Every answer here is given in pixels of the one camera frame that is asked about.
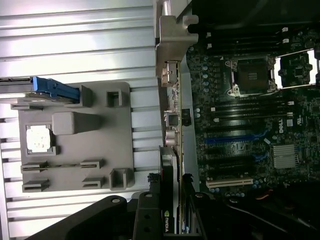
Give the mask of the green RAM stick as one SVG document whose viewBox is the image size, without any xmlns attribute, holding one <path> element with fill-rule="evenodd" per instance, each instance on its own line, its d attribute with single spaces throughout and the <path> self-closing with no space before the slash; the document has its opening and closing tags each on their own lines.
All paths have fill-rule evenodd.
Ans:
<svg viewBox="0 0 320 240">
<path fill-rule="evenodd" d="M 66 163 L 66 164 L 51 164 L 45 162 L 40 164 L 38 168 L 40 169 L 50 169 L 50 168 L 78 168 L 81 167 L 80 163 Z"/>
</svg>

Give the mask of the silver CPU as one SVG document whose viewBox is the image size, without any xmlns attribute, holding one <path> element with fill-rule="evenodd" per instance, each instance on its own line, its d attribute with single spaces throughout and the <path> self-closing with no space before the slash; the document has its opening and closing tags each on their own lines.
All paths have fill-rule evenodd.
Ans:
<svg viewBox="0 0 320 240">
<path fill-rule="evenodd" d="M 46 125 L 31 125 L 26 130 L 29 153 L 47 153 L 51 149 L 51 131 Z"/>
</svg>

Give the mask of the silver chipset heatsink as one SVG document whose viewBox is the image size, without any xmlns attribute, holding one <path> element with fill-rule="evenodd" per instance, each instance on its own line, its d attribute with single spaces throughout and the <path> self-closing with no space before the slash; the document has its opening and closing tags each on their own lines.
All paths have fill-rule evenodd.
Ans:
<svg viewBox="0 0 320 240">
<path fill-rule="evenodd" d="M 275 169 L 291 169 L 298 165 L 298 155 L 294 144 L 274 145 L 272 159 Z"/>
</svg>

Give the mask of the CPU socket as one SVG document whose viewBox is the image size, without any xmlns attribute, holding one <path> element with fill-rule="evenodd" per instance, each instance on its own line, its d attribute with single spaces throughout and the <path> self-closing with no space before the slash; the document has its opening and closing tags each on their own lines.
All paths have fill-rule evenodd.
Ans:
<svg viewBox="0 0 320 240">
<path fill-rule="evenodd" d="M 242 56 L 227 60 L 231 97 L 266 96 L 278 88 L 275 80 L 275 59 L 268 55 Z"/>
</svg>

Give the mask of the grey plastic parts rack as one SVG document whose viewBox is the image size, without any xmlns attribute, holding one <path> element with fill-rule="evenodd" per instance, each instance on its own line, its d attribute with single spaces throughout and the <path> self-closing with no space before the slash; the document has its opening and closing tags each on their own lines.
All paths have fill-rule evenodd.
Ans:
<svg viewBox="0 0 320 240">
<path fill-rule="evenodd" d="M 130 86 L 126 82 L 74 84 L 79 103 L 11 103 L 18 111 L 23 192 L 124 190 L 135 182 Z M 27 150 L 29 126 L 50 129 L 48 152 Z M 39 168 L 44 163 L 81 167 Z"/>
</svg>

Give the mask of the black expansion slot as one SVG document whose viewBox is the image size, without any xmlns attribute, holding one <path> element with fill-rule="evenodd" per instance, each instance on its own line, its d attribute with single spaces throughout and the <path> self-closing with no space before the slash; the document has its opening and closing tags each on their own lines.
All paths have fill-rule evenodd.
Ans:
<svg viewBox="0 0 320 240">
<path fill-rule="evenodd" d="M 253 156 L 231 156 L 221 158 L 210 158 L 206 161 L 210 166 L 242 166 L 250 165 L 255 161 Z"/>
</svg>

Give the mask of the blue expansion slot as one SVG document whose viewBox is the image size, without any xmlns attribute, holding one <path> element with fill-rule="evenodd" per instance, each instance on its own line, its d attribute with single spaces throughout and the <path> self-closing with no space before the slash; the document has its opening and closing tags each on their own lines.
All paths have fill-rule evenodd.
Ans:
<svg viewBox="0 0 320 240">
<path fill-rule="evenodd" d="M 258 140 L 260 137 L 246 135 L 246 136 L 230 136 L 230 137 L 211 137 L 206 138 L 204 140 L 205 144 L 222 144 L 222 143 L 231 143 L 231 142 L 243 142 L 243 141 L 255 141 Z"/>
</svg>

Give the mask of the green Dell motherboard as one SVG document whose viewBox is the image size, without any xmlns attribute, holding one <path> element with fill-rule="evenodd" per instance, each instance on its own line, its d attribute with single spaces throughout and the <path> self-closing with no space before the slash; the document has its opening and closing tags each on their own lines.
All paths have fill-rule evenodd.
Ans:
<svg viewBox="0 0 320 240">
<path fill-rule="evenodd" d="M 232 97 L 227 60 L 275 57 L 320 49 L 320 23 L 282 26 L 278 36 L 199 36 L 186 54 L 194 117 L 198 187 L 217 197 L 244 197 L 252 190 L 320 182 L 320 85 L 277 90 L 267 95 Z M 280 46 L 210 48 L 211 39 L 283 39 Z M 254 141 L 205 144 L 207 138 L 259 137 Z M 272 148 L 295 145 L 298 165 L 275 169 Z M 248 165 L 208 165 L 208 159 L 252 156 Z M 208 188 L 206 181 L 252 178 L 253 184 Z"/>
</svg>

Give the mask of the open black PC case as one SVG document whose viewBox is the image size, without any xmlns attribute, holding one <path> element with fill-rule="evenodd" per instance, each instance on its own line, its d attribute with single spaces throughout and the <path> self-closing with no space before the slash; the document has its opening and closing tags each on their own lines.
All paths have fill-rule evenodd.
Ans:
<svg viewBox="0 0 320 240">
<path fill-rule="evenodd" d="M 156 48 L 159 43 L 157 24 L 161 16 L 174 16 L 178 23 L 181 23 L 184 17 L 197 16 L 198 23 L 189 25 L 187 30 L 191 34 L 197 34 L 199 41 L 201 34 L 212 30 L 280 28 L 320 23 L 320 0 L 155 0 L 154 13 Z M 194 110 L 187 52 L 181 62 L 183 170 L 184 174 L 192 175 L 194 190 L 196 192 L 204 192 L 199 189 L 198 185 Z M 164 93 L 164 90 L 160 89 L 160 105 L 163 112 L 166 106 L 163 99 Z M 177 203 L 176 200 L 173 200 L 173 168 L 168 161 L 170 158 L 171 154 L 165 150 L 164 145 L 160 149 L 163 238 L 202 240 L 198 234 L 191 233 L 186 226 L 187 208 L 185 201 L 183 234 L 178 235 L 175 233 L 175 220 L 169 217 L 169 214 L 174 212 L 174 204 Z M 318 204 L 318 240 L 320 240 L 320 182 L 300 184 L 316 185 L 316 187 L 312 188 L 312 191 L 316 195 Z"/>
</svg>

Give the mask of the black RAM slot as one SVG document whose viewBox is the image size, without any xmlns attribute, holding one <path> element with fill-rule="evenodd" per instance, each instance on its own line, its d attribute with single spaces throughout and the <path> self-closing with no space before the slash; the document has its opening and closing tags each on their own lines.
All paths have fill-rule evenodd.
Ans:
<svg viewBox="0 0 320 240">
<path fill-rule="evenodd" d="M 282 27 L 254 27 L 254 28 L 235 28 L 235 29 L 214 29 L 206 31 L 206 38 L 227 38 L 227 37 L 263 37 L 280 36 L 283 32 Z"/>
<path fill-rule="evenodd" d="M 212 38 L 207 40 L 207 49 L 253 48 L 253 47 L 278 47 L 283 44 L 283 39 L 276 38 Z"/>
</svg>

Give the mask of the white expansion slot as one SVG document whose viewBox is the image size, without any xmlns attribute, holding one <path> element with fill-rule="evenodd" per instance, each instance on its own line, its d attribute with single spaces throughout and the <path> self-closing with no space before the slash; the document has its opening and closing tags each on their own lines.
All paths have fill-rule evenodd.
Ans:
<svg viewBox="0 0 320 240">
<path fill-rule="evenodd" d="M 205 185 L 207 188 L 224 188 L 234 186 L 252 185 L 254 180 L 250 177 L 234 178 L 234 179 L 219 179 L 219 180 L 207 180 Z"/>
</svg>

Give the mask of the metal socket cover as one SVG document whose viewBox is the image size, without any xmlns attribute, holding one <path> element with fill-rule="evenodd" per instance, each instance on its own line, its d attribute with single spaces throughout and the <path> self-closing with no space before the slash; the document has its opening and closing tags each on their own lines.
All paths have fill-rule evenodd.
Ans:
<svg viewBox="0 0 320 240">
<path fill-rule="evenodd" d="M 275 57 L 274 80 L 278 90 L 320 85 L 320 48 Z"/>
</svg>

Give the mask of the silver hard disk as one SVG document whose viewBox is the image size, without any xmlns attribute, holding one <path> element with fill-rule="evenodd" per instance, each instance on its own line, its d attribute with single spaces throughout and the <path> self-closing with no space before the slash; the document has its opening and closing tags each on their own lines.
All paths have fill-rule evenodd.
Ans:
<svg viewBox="0 0 320 240">
<path fill-rule="evenodd" d="M 33 90 L 31 77 L 25 78 L 0 78 L 0 103 L 1 104 L 29 104 L 56 102 L 73 104 L 69 99 L 58 97 L 51 98 L 46 93 Z"/>
</svg>

